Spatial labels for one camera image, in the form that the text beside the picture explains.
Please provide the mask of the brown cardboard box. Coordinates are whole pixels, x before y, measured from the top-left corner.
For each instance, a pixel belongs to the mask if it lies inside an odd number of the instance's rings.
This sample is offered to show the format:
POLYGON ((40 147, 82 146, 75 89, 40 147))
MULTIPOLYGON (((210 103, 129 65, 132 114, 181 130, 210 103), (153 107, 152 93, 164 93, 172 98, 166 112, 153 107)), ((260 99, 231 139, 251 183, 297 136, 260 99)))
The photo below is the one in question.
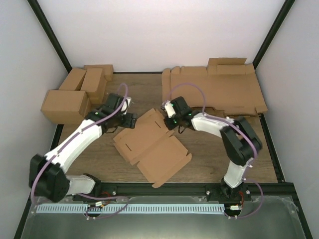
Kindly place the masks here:
POLYGON ((159 188, 192 159, 192 154, 167 129, 164 117, 150 109, 114 138, 114 146, 126 162, 136 165, 152 187, 159 188))

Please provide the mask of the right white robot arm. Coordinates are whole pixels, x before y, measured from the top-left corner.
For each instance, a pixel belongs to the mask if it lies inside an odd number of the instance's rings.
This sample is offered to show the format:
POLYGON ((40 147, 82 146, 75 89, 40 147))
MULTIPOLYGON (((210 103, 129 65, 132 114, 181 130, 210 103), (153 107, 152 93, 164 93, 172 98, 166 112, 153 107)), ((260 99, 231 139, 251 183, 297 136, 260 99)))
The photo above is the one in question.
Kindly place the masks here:
POLYGON ((230 160, 221 180, 221 194, 228 201, 234 200, 245 180, 245 172, 263 148, 262 142, 246 118, 220 118, 193 110, 183 97, 166 101, 161 109, 166 113, 164 123, 169 130, 189 128, 222 139, 230 160))

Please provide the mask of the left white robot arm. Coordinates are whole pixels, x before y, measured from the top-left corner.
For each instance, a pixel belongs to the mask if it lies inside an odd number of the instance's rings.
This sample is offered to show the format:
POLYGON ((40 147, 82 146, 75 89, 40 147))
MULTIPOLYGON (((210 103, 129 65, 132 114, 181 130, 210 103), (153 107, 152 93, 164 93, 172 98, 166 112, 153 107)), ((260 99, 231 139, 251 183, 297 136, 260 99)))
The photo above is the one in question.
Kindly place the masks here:
POLYGON ((75 159, 111 128, 135 128, 137 114, 128 112, 131 103, 130 97, 109 94, 105 103, 91 110, 60 145, 44 156, 36 154, 29 167, 31 199, 41 196, 59 202, 67 195, 84 194, 90 201, 97 201, 102 195, 98 179, 88 174, 66 173, 75 159))

